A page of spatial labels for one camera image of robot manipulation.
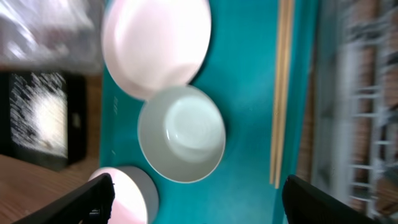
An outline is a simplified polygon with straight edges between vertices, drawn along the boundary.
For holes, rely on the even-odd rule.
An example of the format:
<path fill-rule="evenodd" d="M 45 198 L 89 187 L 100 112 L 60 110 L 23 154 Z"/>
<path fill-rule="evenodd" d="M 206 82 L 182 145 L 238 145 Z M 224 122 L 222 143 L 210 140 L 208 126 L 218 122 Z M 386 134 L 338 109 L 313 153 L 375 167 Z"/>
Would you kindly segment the small pink plate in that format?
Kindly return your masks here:
<path fill-rule="evenodd" d="M 115 198 L 110 224 L 153 223 L 159 211 L 159 194 L 151 177 L 134 166 L 102 167 L 90 180 L 108 173 L 113 181 Z"/>

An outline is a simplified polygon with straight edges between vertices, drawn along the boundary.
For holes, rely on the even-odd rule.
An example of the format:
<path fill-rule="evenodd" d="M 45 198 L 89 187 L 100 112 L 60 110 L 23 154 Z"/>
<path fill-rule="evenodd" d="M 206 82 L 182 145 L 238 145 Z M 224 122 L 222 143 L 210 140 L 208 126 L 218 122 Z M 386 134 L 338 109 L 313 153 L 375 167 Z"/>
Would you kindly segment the wooden chopstick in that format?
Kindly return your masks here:
<path fill-rule="evenodd" d="M 280 112 L 280 86 L 282 83 L 281 63 L 284 56 L 285 42 L 285 19 L 286 8 L 284 0 L 278 0 L 278 20 L 277 20 L 277 47 L 275 57 L 275 82 L 274 82 L 274 104 L 272 115 L 272 134 L 271 134 L 271 156 L 270 156 L 270 184 L 275 182 L 275 168 L 277 159 L 277 141 L 279 133 L 279 112 Z"/>
<path fill-rule="evenodd" d="M 281 65 L 281 84 L 280 90 L 280 127 L 278 134 L 278 148 L 277 148 L 277 161 L 275 168 L 275 188 L 278 189 L 281 181 L 282 174 L 282 161 L 284 152 L 284 139 L 285 139 L 285 125 L 287 116 L 287 102 L 289 93 L 289 73 L 290 73 L 290 56 L 292 51 L 292 34 L 294 26 L 294 7 L 295 0 L 281 1 L 285 4 L 286 16 L 285 16 L 285 33 L 284 33 L 284 44 L 282 46 L 282 65 Z"/>

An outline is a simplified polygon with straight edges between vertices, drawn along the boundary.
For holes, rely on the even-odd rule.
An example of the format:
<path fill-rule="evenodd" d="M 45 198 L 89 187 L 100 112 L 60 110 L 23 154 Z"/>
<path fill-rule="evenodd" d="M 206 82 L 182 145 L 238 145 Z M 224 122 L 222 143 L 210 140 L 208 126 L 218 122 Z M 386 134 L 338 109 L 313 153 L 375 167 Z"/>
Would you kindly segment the grey bowl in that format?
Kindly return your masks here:
<path fill-rule="evenodd" d="M 219 165 L 226 145 L 222 115 L 213 100 L 194 86 L 173 86 L 145 102 L 137 134 L 149 165 L 162 177 L 194 183 Z"/>

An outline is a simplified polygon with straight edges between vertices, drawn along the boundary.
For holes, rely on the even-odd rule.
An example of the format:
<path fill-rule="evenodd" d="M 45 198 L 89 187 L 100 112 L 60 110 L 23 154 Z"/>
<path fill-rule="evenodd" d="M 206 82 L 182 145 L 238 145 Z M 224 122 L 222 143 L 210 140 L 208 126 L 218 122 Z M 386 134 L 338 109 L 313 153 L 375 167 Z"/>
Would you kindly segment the pile of rice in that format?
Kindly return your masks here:
<path fill-rule="evenodd" d="M 11 139 L 17 146 L 67 157 L 66 79 L 58 72 L 9 76 Z"/>

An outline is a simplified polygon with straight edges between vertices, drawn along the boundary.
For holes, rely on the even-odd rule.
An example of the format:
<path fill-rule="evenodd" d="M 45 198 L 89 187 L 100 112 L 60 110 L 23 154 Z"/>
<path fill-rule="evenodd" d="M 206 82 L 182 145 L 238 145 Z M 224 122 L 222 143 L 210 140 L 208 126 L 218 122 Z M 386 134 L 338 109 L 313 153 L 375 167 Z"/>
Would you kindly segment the clear plastic bin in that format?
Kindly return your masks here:
<path fill-rule="evenodd" d="M 1 65 L 103 70 L 102 0 L 1 0 Z"/>

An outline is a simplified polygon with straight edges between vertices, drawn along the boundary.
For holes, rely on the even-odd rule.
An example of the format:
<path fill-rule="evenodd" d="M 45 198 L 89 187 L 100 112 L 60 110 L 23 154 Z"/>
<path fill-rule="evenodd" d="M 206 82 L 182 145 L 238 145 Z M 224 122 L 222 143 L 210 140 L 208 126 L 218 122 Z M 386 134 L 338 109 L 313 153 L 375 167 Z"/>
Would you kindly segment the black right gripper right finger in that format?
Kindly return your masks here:
<path fill-rule="evenodd" d="M 289 224 L 376 223 L 296 175 L 287 177 L 282 202 Z"/>

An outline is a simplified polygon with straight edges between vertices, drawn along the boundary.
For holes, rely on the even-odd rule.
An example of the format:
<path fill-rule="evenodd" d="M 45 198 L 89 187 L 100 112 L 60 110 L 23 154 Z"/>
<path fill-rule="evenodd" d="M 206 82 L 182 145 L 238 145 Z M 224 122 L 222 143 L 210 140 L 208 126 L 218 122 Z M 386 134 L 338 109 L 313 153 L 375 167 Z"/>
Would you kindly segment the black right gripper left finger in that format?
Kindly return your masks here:
<path fill-rule="evenodd" d="M 107 224 L 114 198 L 113 180 L 104 173 L 14 224 Z"/>

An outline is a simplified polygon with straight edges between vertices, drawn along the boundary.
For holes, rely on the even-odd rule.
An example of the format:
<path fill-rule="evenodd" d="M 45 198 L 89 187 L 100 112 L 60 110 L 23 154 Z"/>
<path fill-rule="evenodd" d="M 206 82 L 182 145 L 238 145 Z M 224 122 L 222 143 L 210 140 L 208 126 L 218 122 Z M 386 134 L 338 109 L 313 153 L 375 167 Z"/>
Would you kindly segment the teal plastic tray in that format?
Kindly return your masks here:
<path fill-rule="evenodd" d="M 269 182 L 277 1 L 211 1 L 210 50 L 193 85 L 220 109 L 226 150 L 217 169 L 192 184 L 163 178 L 137 138 L 142 102 L 103 76 L 102 167 L 133 165 L 159 191 L 157 223 L 284 223 L 282 191 Z"/>

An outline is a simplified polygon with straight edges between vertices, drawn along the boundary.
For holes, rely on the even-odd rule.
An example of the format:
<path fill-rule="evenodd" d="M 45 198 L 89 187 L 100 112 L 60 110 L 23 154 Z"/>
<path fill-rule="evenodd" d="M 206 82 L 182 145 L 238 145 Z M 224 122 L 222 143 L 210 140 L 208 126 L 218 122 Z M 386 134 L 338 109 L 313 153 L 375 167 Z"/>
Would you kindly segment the large pink plate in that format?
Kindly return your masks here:
<path fill-rule="evenodd" d="M 198 73 L 211 37 L 206 0 L 115 0 L 102 28 L 103 58 L 114 82 L 148 100 Z"/>

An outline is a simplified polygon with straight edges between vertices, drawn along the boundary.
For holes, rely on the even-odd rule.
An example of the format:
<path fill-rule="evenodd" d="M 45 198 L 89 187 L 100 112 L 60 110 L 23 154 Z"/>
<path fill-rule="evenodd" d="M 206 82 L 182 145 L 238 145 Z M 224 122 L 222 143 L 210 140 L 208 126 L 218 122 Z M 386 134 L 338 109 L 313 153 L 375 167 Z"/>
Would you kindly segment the grey dishwasher rack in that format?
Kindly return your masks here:
<path fill-rule="evenodd" d="M 322 1 L 311 183 L 397 222 L 397 2 Z"/>

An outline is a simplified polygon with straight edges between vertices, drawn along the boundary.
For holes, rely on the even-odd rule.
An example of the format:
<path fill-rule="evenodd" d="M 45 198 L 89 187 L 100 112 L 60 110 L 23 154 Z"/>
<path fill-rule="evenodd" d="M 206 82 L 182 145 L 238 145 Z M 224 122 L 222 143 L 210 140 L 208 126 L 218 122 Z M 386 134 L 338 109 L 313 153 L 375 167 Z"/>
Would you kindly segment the black plastic bin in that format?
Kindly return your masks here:
<path fill-rule="evenodd" d="M 11 139 L 9 76 L 12 73 L 61 73 L 66 79 L 67 94 L 67 157 L 58 157 L 17 146 Z M 54 70 L 6 70 L 1 72 L 1 154 L 31 164 L 60 171 L 86 156 L 87 90 L 84 76 Z"/>

